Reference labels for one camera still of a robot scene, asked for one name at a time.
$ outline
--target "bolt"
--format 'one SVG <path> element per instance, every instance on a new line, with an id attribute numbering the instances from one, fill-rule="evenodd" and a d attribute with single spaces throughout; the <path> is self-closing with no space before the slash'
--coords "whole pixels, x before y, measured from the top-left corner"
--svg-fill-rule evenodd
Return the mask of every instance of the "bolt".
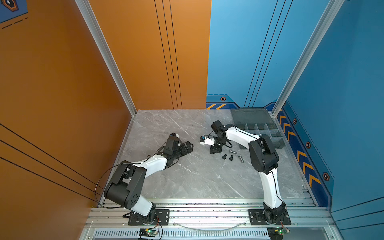
<path id="1" fill-rule="evenodd" d="M 244 163 L 243 156 L 242 156 L 241 154 L 239 155 L 239 158 L 240 158 L 240 161 L 241 161 L 242 163 Z"/>

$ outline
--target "orange wall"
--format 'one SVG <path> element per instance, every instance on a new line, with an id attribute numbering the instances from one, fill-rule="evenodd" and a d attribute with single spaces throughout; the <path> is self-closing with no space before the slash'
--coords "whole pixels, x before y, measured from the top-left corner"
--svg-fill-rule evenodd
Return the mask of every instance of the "orange wall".
<path id="1" fill-rule="evenodd" d="M 211 0 L 90 3 L 137 109 L 205 109 Z"/>
<path id="2" fill-rule="evenodd" d="M 27 14 L 0 24 L 0 40 L 8 43 L 0 54 L 0 123 L 96 182 L 113 164 L 131 116 L 76 3 L 28 1 Z M 0 139 L 94 189 L 2 126 Z M 2 142 L 0 157 L 94 198 Z M 3 159 L 0 189 L 1 239 L 77 239 L 97 205 Z"/>

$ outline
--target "robotic arm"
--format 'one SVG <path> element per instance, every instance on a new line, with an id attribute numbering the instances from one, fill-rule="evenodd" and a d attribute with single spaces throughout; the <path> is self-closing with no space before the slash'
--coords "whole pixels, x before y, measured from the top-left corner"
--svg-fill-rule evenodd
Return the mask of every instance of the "robotic arm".
<path id="1" fill-rule="evenodd" d="M 193 151 L 190 142 L 181 143 L 172 133 L 164 147 L 148 159 L 140 162 L 122 161 L 104 190 L 104 197 L 143 216 L 148 223 L 155 218 L 156 205 L 140 193 L 144 179 L 151 174 L 174 165 L 174 160 Z"/>
<path id="2" fill-rule="evenodd" d="M 277 182 L 279 156 L 268 136 L 258 136 L 238 129 L 232 124 L 223 125 L 216 121 L 211 128 L 217 134 L 201 136 L 200 144 L 210 145 L 210 153 L 221 153 L 229 141 L 235 141 L 249 149 L 251 164 L 259 172 L 264 190 L 264 220 L 269 224 L 283 221 L 286 215 L 285 203 L 281 200 Z"/>

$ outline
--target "metal bracket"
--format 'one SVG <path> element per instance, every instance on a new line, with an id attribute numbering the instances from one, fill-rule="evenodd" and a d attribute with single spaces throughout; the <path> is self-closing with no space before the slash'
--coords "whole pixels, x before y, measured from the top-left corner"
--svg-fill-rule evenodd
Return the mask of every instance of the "metal bracket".
<path id="1" fill-rule="evenodd" d="M 249 220 L 251 225 L 271 225 L 267 223 L 263 218 L 264 209 L 248 209 Z M 289 215 L 285 215 L 283 220 L 284 225 L 291 225 L 291 219 Z"/>
<path id="2" fill-rule="evenodd" d="M 169 223 L 169 209 L 156 209 L 156 216 L 159 217 L 159 223 L 162 226 L 167 226 Z M 156 221 L 153 221 L 151 224 L 144 224 L 143 218 L 138 213 L 131 213 L 129 217 L 128 225 L 130 226 L 155 226 Z"/>

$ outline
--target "marble surface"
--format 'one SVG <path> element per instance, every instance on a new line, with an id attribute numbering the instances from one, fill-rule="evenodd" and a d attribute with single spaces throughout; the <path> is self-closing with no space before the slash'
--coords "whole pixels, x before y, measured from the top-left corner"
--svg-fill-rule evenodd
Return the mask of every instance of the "marble surface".
<path id="1" fill-rule="evenodd" d="M 250 163 L 249 150 L 240 150 L 229 160 L 229 148 L 221 154 L 209 154 L 209 146 L 201 145 L 201 135 L 208 135 L 211 124 L 220 120 L 233 123 L 230 110 L 139 110 L 134 120 L 121 161 L 139 161 L 152 155 L 166 142 L 172 132 L 182 142 L 190 141 L 193 152 L 181 157 L 172 167 L 146 178 L 142 195 L 146 198 L 207 198 L 207 197 L 264 197 L 259 173 Z M 303 185 L 289 159 L 286 147 L 277 149 L 278 182 L 282 197 L 304 197 Z M 238 155 L 244 159 L 242 164 Z"/>

